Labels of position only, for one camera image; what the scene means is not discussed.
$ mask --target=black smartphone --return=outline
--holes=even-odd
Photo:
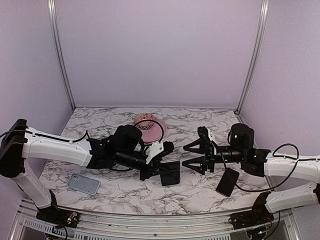
[[[218,186],[216,187],[215,191],[217,193],[222,194],[223,196],[230,197],[232,191],[234,190],[235,184],[230,180],[227,171],[230,177],[232,178],[233,182],[237,183],[240,173],[228,167],[222,175],[222,178]]]

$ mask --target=black cable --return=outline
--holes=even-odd
[[[27,134],[32,134],[32,132],[26,131],[26,130],[10,130],[10,131],[6,131],[6,132],[0,134],[0,139],[1,139],[3,136],[5,136],[5,135],[7,135],[7,134],[11,134],[11,133],[21,133],[21,134],[22,134],[22,133],[27,133]]]
[[[231,143],[230,143],[230,135],[231,135],[231,131],[229,131],[228,137],[227,137],[227,140],[228,140],[228,144],[229,144],[229,145],[231,145]]]
[[[55,136],[49,136],[49,135],[45,135],[45,134],[41,134],[41,133],[35,133],[36,136],[38,137],[44,137],[44,138],[47,138],[47,139],[53,139],[53,140],[57,140],[57,141],[61,141],[61,142],[65,142],[65,143],[69,143],[70,141],[72,141],[73,143],[77,143],[77,142],[80,142],[81,140],[83,140],[86,136],[88,136],[88,138],[90,138],[89,134],[88,134],[88,130],[85,131],[85,134],[80,137],[79,139],[76,139],[76,140],[67,140],[67,139],[63,139],[63,138],[59,138],[59,137],[55,137]]]
[[[292,156],[285,156],[285,155],[275,155],[275,153],[283,148],[283,147],[286,147],[286,146],[291,146],[291,147],[294,147],[295,150],[296,150],[296,158],[295,157],[292,157]],[[285,143],[285,144],[282,144],[281,146],[277,147],[276,150],[274,150],[274,152],[272,153],[272,156],[273,157],[276,157],[276,158],[287,158],[287,159],[292,159],[292,160],[297,160],[299,158],[299,149],[296,145],[292,144],[292,143]]]
[[[229,179],[231,180],[231,182],[238,188],[240,189],[241,191],[244,191],[244,192],[247,192],[247,193],[262,193],[262,192],[267,192],[267,191],[271,191],[271,190],[274,190],[278,187],[280,187],[282,184],[284,184],[289,178],[290,176],[292,175],[292,173],[295,171],[296,167],[297,167],[297,164],[299,161],[301,161],[301,159],[299,159],[299,150],[298,150],[298,147],[291,144],[291,143],[287,143],[288,145],[285,145],[285,146],[293,146],[295,149],[296,149],[296,159],[294,160],[297,160],[294,164],[294,167],[293,169],[291,170],[291,172],[289,173],[289,175],[282,181],[280,182],[279,184],[277,184],[276,186],[272,186],[272,187],[269,187],[269,188],[266,188],[266,189],[260,189],[260,190],[248,190],[248,189],[244,189],[242,187],[240,187],[233,179],[232,177],[230,176],[229,172],[227,171],[227,164],[226,164],[226,160],[225,160],[225,157],[224,155],[222,154],[221,150],[219,149],[218,145],[214,142],[214,141],[211,141],[211,143],[213,144],[213,146],[215,147],[215,149],[221,154],[221,158],[222,158],[222,162],[223,162],[223,165],[224,165],[224,168],[225,168],[225,172],[227,174],[227,176],[229,177]]]
[[[65,231],[65,238],[64,240],[68,240],[68,230],[66,228],[65,225],[63,225],[60,221],[57,221],[57,220],[49,220],[50,222],[55,222],[56,224],[58,224],[58,226],[55,226],[55,229],[58,229],[58,228],[61,228],[61,229],[64,229]]]
[[[11,134],[11,133],[25,133],[25,134],[33,134],[31,131],[28,130],[10,130],[10,131],[6,131],[2,134],[0,134],[0,139],[7,135],[7,134]],[[85,134],[76,140],[67,140],[67,139],[63,139],[63,138],[59,138],[59,137],[55,137],[55,136],[49,136],[49,135],[45,135],[42,133],[35,133],[34,135],[38,136],[38,137],[44,137],[44,138],[48,138],[48,139],[53,139],[53,140],[57,140],[57,141],[61,141],[61,142],[65,142],[65,143],[69,143],[70,141],[72,141],[73,143],[77,143],[80,142],[81,140],[83,140],[86,136],[88,136],[88,138],[90,138],[89,134],[88,134],[88,130],[85,131]]]
[[[274,234],[275,233],[275,231],[277,230],[277,228],[278,228],[278,226],[279,226],[279,224],[280,224],[280,220],[281,220],[281,213],[280,213],[280,211],[279,211],[279,214],[278,214],[279,216],[278,216],[278,222],[276,223],[276,226],[274,227],[274,229],[272,230],[272,232],[268,235],[268,236],[266,236],[265,238],[264,238],[264,240],[267,240],[268,238],[270,238],[271,236],[272,236],[272,234]]]
[[[164,139],[164,136],[165,136],[165,130],[161,126],[161,124],[159,122],[155,121],[155,120],[152,120],[152,119],[145,119],[145,120],[138,121],[134,126],[136,127],[138,124],[141,124],[141,123],[144,123],[144,122],[153,122],[153,123],[158,124],[158,126],[161,128],[161,138],[159,140],[159,142],[161,142],[161,140]]]
[[[115,172],[129,172],[133,168],[128,168],[128,169],[116,169],[116,168],[110,168],[110,170],[115,171]]]

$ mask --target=smartphone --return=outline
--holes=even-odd
[[[66,185],[73,190],[77,190],[89,195],[95,195],[100,187],[100,184],[101,183],[98,180],[74,173]]]
[[[230,180],[227,171],[232,178],[234,183],[237,183],[237,180],[239,178],[240,173],[237,172],[236,170],[233,170],[231,168],[227,168],[218,184],[216,187],[215,191],[219,194],[222,194],[223,196],[230,197],[232,194],[232,191],[235,188],[235,184]]]

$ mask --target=black bracket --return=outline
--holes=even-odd
[[[235,230],[249,228],[273,221],[275,219],[274,215],[265,206],[270,193],[270,191],[261,193],[255,200],[252,210],[231,214],[229,223],[233,225],[233,228]]]
[[[56,196],[51,190],[49,191],[51,195],[51,205],[46,208],[38,208],[36,218],[53,224],[68,226],[74,229],[77,228],[80,214],[76,211],[58,208]]]
[[[209,139],[208,130],[206,127],[200,126],[198,127],[197,132],[199,138],[183,146],[183,149],[195,154],[204,154],[204,156],[185,160],[182,162],[182,166],[192,169],[202,175],[204,175],[206,171],[213,173],[215,171],[215,148]]]
[[[22,151],[25,143],[25,131],[27,120],[18,119],[10,128],[12,132],[3,137],[0,146],[0,175],[14,178],[25,172]]]

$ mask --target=white arm segment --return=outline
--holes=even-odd
[[[25,173],[20,173],[11,179],[33,200],[39,209],[50,207],[49,190],[39,181],[26,160],[24,161],[24,169]]]
[[[286,177],[290,174],[297,161],[284,157],[273,157],[272,153],[269,153],[266,159],[267,162],[264,164],[264,174],[266,176]],[[320,184],[320,156],[300,156],[299,159],[315,160],[299,161],[291,177]]]
[[[83,139],[74,143],[72,140],[75,139],[72,138],[43,133],[32,127],[29,127],[27,130],[33,134],[26,133],[24,136],[27,139],[27,143],[24,143],[23,145],[23,158],[57,160],[83,167],[86,167],[89,164],[92,155],[90,154],[91,146],[87,140]],[[54,140],[43,136],[36,136],[34,135],[35,133],[69,140],[70,142]]]
[[[284,209],[318,205],[318,197],[314,193],[316,187],[316,183],[310,182],[285,191],[273,191],[266,198],[265,207],[269,213],[276,213]]]

